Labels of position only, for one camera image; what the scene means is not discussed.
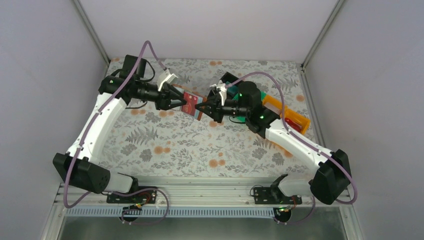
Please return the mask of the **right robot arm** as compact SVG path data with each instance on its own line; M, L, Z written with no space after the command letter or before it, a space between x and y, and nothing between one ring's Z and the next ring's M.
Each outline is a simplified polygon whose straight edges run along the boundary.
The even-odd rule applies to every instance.
M326 205L339 200L352 178L349 157L343 150L325 148L289 126L283 117L264 106L261 91L251 81L238 84L237 99L227 99L223 83L211 88L207 100L195 105L198 111L217 123L224 116L243 117L251 132L284 148L314 173L311 180L281 177L270 191L274 202L282 204L294 195L312 195Z

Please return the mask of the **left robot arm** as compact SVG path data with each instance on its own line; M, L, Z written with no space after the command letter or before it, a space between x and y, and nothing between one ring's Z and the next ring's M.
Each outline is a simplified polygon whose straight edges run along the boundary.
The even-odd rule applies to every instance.
M170 110L186 104L183 92L172 85L172 81L179 77L177 72L165 68L157 82L152 83L144 78L149 64L145 59L140 60L134 75L124 83L136 61L136 56L126 55L122 68L102 80L93 111L83 130L66 153L57 153L52 160L60 177L69 186L95 194L119 192L128 203L139 197L136 178L99 165L107 136L115 122L133 99L152 102L157 110Z

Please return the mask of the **red credit card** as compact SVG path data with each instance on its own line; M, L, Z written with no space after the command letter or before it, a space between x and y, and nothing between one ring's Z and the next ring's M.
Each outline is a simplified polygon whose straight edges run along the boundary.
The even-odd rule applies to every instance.
M202 103L204 98L191 92L184 92L184 99L187 101L187 104L181 106L180 111L197 119L200 115L200 111L196 110L195 105Z

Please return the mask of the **brown leather card holder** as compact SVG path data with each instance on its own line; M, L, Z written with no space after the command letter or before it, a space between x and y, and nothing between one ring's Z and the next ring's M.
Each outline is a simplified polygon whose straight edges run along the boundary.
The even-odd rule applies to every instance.
M180 112L187 114L190 117L193 117L195 120L200 121L203 113L200 110L196 109L195 106L197 104L205 102L207 98L187 87L180 86L177 84L174 84L173 86L181 93L183 93L183 98L184 100L186 100L186 104L178 106L176 110L179 110Z

